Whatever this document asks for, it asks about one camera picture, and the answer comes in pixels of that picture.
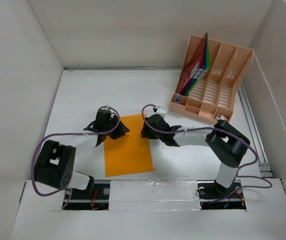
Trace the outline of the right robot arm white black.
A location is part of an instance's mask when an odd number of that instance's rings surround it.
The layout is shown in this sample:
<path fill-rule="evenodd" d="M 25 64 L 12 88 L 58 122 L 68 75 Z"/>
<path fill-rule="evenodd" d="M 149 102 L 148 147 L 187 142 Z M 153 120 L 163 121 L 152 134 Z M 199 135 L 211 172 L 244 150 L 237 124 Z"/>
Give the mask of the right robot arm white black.
<path fill-rule="evenodd" d="M 170 126 L 160 114 L 153 114 L 143 120 L 143 138 L 160 140 L 169 147 L 203 146 L 212 150 L 221 164 L 218 175 L 208 190 L 211 196 L 207 199 L 221 199 L 232 191 L 237 170 L 250 145 L 245 135 L 222 119 L 213 128 L 203 130 Z"/>

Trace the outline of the magenta clip file folder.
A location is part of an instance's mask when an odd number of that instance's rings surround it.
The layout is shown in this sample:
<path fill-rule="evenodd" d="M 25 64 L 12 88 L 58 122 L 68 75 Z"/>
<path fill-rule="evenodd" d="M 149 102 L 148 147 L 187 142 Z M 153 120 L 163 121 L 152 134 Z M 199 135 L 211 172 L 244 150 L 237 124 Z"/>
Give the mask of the magenta clip file folder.
<path fill-rule="evenodd" d="M 202 72 L 206 66 L 206 60 L 204 60 L 204 58 L 206 57 L 207 40 L 208 33 L 205 33 L 187 65 L 183 68 L 182 76 L 180 78 L 182 81 L 179 91 L 180 95 L 185 95 L 187 93 L 190 83 L 194 80 L 199 71 Z"/>

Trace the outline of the orange book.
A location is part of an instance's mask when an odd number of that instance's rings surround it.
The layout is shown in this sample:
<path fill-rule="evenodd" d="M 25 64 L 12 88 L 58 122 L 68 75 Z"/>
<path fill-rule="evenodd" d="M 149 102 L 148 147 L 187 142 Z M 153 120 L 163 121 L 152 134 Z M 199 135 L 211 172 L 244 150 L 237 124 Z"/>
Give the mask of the orange book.
<path fill-rule="evenodd" d="M 115 177 L 154 170 L 149 140 L 141 137 L 143 118 L 140 114 L 122 116 L 130 132 L 117 140 L 104 141 L 105 176 Z"/>

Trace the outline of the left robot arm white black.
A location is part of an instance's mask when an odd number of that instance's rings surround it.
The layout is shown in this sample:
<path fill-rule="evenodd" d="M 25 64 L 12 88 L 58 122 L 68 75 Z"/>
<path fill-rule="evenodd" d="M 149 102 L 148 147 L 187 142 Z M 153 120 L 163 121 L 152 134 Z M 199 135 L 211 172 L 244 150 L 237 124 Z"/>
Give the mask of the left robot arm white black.
<path fill-rule="evenodd" d="M 116 140 L 130 132 L 115 110 L 100 108 L 81 133 L 53 133 L 37 145 L 31 165 L 34 191 L 47 197 L 62 190 L 83 198 L 94 194 L 93 177 L 74 170 L 76 156 L 99 146 L 107 137 Z"/>

